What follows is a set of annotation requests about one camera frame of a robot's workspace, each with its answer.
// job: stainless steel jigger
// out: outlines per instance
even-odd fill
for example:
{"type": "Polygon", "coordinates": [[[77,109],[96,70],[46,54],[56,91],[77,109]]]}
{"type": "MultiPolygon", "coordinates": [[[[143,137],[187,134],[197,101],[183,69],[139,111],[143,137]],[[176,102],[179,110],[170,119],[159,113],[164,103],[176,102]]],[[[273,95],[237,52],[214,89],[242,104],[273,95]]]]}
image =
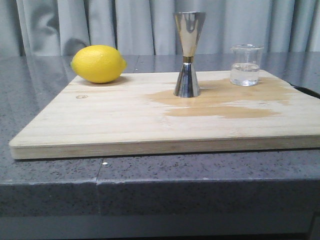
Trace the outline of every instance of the stainless steel jigger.
{"type": "Polygon", "coordinates": [[[177,12],[174,13],[174,18],[183,52],[182,69],[179,73],[174,95],[182,98],[197,97],[200,95],[200,89],[194,67],[194,56],[206,13],[196,11],[177,12]]]}

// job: water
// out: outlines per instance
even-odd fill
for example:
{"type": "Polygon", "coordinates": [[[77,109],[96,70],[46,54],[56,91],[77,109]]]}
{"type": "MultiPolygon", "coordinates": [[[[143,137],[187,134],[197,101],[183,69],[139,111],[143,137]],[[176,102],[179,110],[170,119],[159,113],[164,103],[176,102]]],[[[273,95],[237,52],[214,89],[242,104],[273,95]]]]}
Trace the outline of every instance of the water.
{"type": "Polygon", "coordinates": [[[239,86],[253,86],[259,81],[259,65],[235,63],[231,67],[230,82],[239,86]]]}

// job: liquid spill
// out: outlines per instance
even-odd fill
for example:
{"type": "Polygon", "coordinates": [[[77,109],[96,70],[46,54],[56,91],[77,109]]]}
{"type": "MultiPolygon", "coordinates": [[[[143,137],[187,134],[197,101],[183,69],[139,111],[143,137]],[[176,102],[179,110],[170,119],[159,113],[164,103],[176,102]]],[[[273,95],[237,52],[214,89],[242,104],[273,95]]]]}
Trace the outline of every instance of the liquid spill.
{"type": "Polygon", "coordinates": [[[196,117],[220,116],[229,119],[263,118],[279,115],[280,112],[267,108],[249,106],[254,103],[263,107],[270,102],[288,105],[290,94],[295,89],[284,86],[283,80],[261,77],[255,86],[237,86],[229,78],[200,81],[200,96],[182,98],[173,95],[173,90],[148,94],[154,102],[169,105],[167,116],[196,117]]]}

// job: jigger band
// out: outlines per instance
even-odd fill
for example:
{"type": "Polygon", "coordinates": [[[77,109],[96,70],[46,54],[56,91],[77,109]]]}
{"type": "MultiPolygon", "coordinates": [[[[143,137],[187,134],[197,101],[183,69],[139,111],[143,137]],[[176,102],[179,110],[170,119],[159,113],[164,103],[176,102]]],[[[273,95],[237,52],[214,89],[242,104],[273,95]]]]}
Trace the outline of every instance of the jigger band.
{"type": "Polygon", "coordinates": [[[194,57],[193,56],[183,56],[182,61],[184,63],[193,63],[194,62],[194,57]]]}

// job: gray curtain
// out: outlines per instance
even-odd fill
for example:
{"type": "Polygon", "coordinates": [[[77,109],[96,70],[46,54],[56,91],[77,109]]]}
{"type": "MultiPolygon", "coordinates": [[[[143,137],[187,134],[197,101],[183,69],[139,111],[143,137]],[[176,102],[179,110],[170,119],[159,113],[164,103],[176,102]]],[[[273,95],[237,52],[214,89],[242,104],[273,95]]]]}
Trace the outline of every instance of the gray curtain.
{"type": "Polygon", "coordinates": [[[180,54],[173,12],[187,11],[206,12],[197,54],[235,44],[320,51],[320,0],[0,0],[0,57],[74,55],[97,44],[180,54]]]}

